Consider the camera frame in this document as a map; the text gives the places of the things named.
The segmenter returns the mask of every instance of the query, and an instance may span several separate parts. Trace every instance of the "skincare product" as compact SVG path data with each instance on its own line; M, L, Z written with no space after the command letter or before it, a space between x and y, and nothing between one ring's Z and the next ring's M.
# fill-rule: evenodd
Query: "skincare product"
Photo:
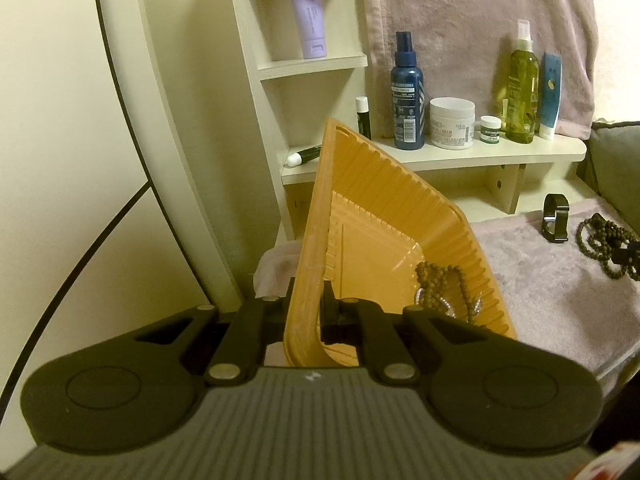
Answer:
M396 66L391 69L396 148L424 146L424 81L417 66L410 32L396 32Z
M358 114L358 131L371 139L371 123L369 122L369 100L363 97L356 97L356 113Z
M487 144L498 144L501 127L502 121L500 117L483 115L480 117L480 140Z
M511 54L509 69L508 139L529 144L536 130L538 75L540 66L533 54L529 22L518 20L518 47Z
M457 97L436 97L430 102L431 142L447 150L470 148L474 140L476 105Z
M291 153L291 155L287 157L287 166L295 168L300 164L304 164L305 162L318 158L320 156L320 148L322 148L322 144L312 148L307 148L306 150L301 150L297 153Z
M544 79L540 103L540 137L552 140L556 134L560 93L562 89L562 60L560 56L545 52L542 58Z
M322 0L291 0L296 13L296 24L302 56L305 59L326 56L324 41L324 21L322 20Z

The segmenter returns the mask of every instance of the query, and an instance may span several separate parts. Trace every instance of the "shelf board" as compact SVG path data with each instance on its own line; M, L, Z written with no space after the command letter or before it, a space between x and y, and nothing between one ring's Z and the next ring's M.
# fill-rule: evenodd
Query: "shelf board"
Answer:
M368 65L366 54L343 57L321 57L318 59L290 59L274 61L266 66L258 67L261 81L290 77L292 75L311 74L313 72L327 72L329 70L343 70L345 68L363 68Z
M580 139L555 136L545 140L535 136L530 144L519 144L504 137L498 144L487 144L474 139L466 150L444 150L427 143L414 151L398 150L393 139L378 139L375 144L384 152L404 164L412 171L447 170L451 168L472 168L476 166L498 166L500 164L535 164L540 162L577 162L584 159L586 145ZM294 153L301 147L290 150ZM316 179L318 160L312 160L296 168L284 167L283 184L312 182Z
M485 187L444 188L439 191L462 210L469 222L510 216L500 209L494 196ZM569 204L596 196L596 193L576 176L571 179L533 182L529 186L525 184L520 192L516 214L541 210L548 193L563 194Z

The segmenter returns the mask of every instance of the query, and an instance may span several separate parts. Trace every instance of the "blue tube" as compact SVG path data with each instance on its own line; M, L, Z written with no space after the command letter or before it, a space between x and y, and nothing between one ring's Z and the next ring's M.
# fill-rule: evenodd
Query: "blue tube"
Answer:
M544 81L542 84L542 104L540 105L540 137L552 140L560 111L562 89L562 60L556 54L545 52L542 58Z

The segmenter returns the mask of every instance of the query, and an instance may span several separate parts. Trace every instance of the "metal rivet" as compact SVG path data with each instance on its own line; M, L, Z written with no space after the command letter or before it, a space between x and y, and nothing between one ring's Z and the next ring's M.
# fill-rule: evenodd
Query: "metal rivet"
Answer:
M209 375L214 379L229 381L240 375L240 367L232 363L218 363L209 368Z
M385 366L384 374L395 381L405 381L415 375L415 368L407 363L393 363Z

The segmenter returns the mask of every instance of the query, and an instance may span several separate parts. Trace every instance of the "product label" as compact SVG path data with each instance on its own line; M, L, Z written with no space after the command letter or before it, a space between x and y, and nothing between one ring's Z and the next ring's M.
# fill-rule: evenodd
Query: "product label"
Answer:
M500 134L498 132L480 132L480 140L484 140L488 144L498 144Z
M413 83L393 83L396 140L416 142L424 124L424 89L422 83L416 89Z
M473 138L474 118L431 118L431 140L436 145L465 146Z
M522 99L527 100L527 93L529 93L529 107L522 102ZM532 78L531 90L529 91L528 86L527 88L522 88L521 82L517 77L509 76L508 98L507 123L510 128L521 129L526 134L532 132L538 111L537 79Z

